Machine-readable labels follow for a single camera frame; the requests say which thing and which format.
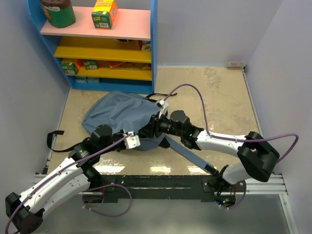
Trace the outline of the blue student backpack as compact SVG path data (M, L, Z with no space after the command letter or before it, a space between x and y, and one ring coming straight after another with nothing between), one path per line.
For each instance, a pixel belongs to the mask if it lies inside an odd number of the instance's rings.
M171 148L207 173L216 176L218 171L209 163L192 153L165 134L153 135L149 130L154 123L154 117L159 112L156 101L148 95L123 92L110 92L99 99L85 115L82 126L89 134L82 142L60 152L73 152L78 159L84 156L78 152L93 155L92 159L82 164L89 168L99 161L100 154L110 151L120 151L126 148L124 142L115 142L125 136L123 131L133 131L139 138L140 145L135 149L148 151L156 147Z

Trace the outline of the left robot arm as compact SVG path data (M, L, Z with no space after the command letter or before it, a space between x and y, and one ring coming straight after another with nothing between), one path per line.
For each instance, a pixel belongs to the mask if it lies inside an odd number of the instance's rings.
M67 149L68 157L37 184L5 199L9 218L4 232L14 225L19 234L31 234L49 212L80 192L101 190L101 174L94 168L102 154L140 145L134 132L113 133L108 125L98 126L91 136Z

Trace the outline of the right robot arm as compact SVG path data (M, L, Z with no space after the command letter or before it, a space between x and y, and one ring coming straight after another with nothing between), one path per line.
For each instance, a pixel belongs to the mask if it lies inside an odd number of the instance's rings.
M151 116L138 133L142 137L174 135L180 137L181 143L189 149L218 151L239 158L240 163L225 166L221 172L209 165L205 167L217 177L217 186L224 192L249 178L267 182L280 158L277 150L257 132L240 136L209 134L203 128L192 125L182 110L172 112L170 118Z

